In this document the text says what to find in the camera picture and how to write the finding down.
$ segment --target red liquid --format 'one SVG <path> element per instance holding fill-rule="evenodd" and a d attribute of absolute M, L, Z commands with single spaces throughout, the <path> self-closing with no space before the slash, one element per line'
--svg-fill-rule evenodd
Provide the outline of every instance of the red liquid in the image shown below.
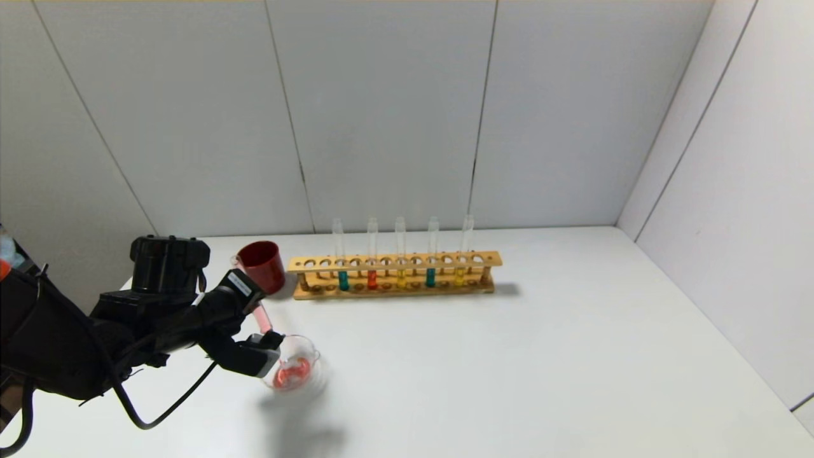
<path fill-rule="evenodd" d="M 367 271 L 367 288 L 376 289 L 379 285 L 376 284 L 376 271 Z"/>

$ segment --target yellow liquid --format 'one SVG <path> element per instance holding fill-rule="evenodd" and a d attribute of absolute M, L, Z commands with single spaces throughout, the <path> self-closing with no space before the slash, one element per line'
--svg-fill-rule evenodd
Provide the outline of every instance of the yellow liquid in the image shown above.
<path fill-rule="evenodd" d="M 466 273 L 465 267 L 458 267 L 455 269 L 455 286 L 463 286 L 463 275 Z"/>

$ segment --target orange object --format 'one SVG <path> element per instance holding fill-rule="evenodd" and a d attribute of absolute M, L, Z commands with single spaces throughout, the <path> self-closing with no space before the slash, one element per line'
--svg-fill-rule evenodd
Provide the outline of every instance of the orange object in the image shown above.
<path fill-rule="evenodd" d="M 11 264 L 6 262 L 3 259 L 0 259 L 0 281 L 3 281 L 6 278 L 6 275 L 11 272 Z"/>

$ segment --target black cable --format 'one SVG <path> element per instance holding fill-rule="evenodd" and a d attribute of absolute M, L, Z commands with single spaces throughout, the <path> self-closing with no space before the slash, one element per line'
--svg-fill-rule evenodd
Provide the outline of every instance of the black cable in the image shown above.
<path fill-rule="evenodd" d="M 34 302 L 28 306 L 25 311 L 25 315 L 23 318 L 17 322 L 17 324 L 12 328 L 11 332 L 6 335 L 6 338 L 2 341 L 2 346 L 8 345 L 9 342 L 17 335 L 18 332 L 22 331 L 25 328 L 25 325 L 28 324 L 28 321 L 34 316 L 34 311 L 37 309 L 37 305 L 40 303 L 40 297 L 42 296 L 42 277 L 46 276 L 46 272 L 48 271 L 48 264 L 42 267 L 42 271 L 38 272 L 35 277 L 37 278 L 37 297 L 34 298 Z"/>
<path fill-rule="evenodd" d="M 200 386 L 201 383 L 204 382 L 206 377 L 212 372 L 212 370 L 217 366 L 217 363 L 212 363 L 209 365 L 206 371 L 203 372 L 201 377 L 184 393 L 178 401 L 176 401 L 166 412 L 162 413 L 158 418 L 151 421 L 150 423 L 146 423 L 141 417 L 138 416 L 136 413 L 135 407 L 133 407 L 133 403 L 130 401 L 130 397 L 127 395 L 127 391 L 125 391 L 124 386 L 121 385 L 121 380 L 119 380 L 118 375 L 116 375 L 116 369 L 113 367 L 113 362 L 110 359 L 110 355 L 108 354 L 107 350 L 104 347 L 104 344 L 99 337 L 94 332 L 93 328 L 90 326 L 90 321 L 88 318 L 83 314 L 78 308 L 67 306 L 68 299 L 56 288 L 54 288 L 54 293 L 57 299 L 61 299 L 58 302 L 63 304 L 65 308 L 70 312 L 71 316 L 76 319 L 85 332 L 88 334 L 91 343 L 96 348 L 96 351 L 99 353 L 99 356 L 102 357 L 102 366 L 104 367 L 105 371 L 107 372 L 108 378 L 110 378 L 111 383 L 113 384 L 113 391 L 116 392 L 116 396 L 119 398 L 119 402 L 121 402 L 121 406 L 127 412 L 127 416 L 130 420 L 140 429 L 151 429 L 156 427 L 160 424 L 164 419 L 166 419 L 169 414 L 173 413 L 175 409 L 178 408 L 190 395 Z"/>
<path fill-rule="evenodd" d="M 23 382 L 23 425 L 20 428 L 20 435 L 8 447 L 0 447 L 0 457 L 12 456 L 23 448 L 23 445 L 31 436 L 31 429 L 34 426 L 34 379 L 25 377 Z"/>

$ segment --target white wall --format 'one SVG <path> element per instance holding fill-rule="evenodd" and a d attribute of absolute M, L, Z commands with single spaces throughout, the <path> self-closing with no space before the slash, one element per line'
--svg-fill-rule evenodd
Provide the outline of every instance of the white wall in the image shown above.
<path fill-rule="evenodd" d="M 317 231 L 466 213 L 495 2 L 269 0 Z"/>
<path fill-rule="evenodd" d="M 711 0 L 37 5 L 155 229 L 205 236 L 613 223 Z"/>
<path fill-rule="evenodd" d="M 83 310 L 152 232 L 30 2 L 0 2 L 0 221 Z"/>
<path fill-rule="evenodd" d="M 313 230 L 263 2 L 37 2 L 155 229 Z"/>
<path fill-rule="evenodd" d="M 471 211 L 615 224 L 711 2 L 500 2 Z"/>
<path fill-rule="evenodd" d="M 808 401 L 802 407 L 794 411 L 794 416 L 800 420 L 800 423 L 808 429 L 808 432 L 814 436 L 814 400 Z"/>
<path fill-rule="evenodd" d="M 635 240 L 667 185 L 735 50 L 757 0 L 718 0 L 618 226 Z"/>
<path fill-rule="evenodd" d="M 758 2 L 638 240 L 788 406 L 814 391 L 812 23 Z"/>

